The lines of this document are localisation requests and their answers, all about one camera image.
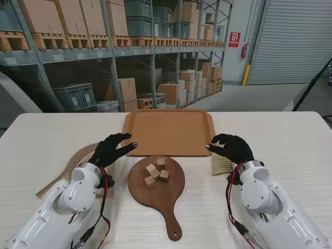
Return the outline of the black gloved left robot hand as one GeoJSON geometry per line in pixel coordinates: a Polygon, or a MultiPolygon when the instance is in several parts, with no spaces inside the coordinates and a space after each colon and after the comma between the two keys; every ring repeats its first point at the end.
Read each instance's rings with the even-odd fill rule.
{"type": "Polygon", "coordinates": [[[117,148],[122,141],[130,139],[131,136],[129,133],[111,134],[105,140],[98,143],[94,154],[88,162],[102,168],[110,166],[116,160],[138,147],[138,143],[133,142],[124,147],[117,148]]]}

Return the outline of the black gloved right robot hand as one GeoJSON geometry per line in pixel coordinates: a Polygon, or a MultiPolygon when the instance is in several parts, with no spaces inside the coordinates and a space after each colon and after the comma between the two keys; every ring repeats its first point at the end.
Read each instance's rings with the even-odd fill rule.
{"type": "Polygon", "coordinates": [[[247,142],[237,135],[221,133],[212,138],[205,148],[219,156],[228,158],[235,164],[254,160],[251,148],[247,142]]]}

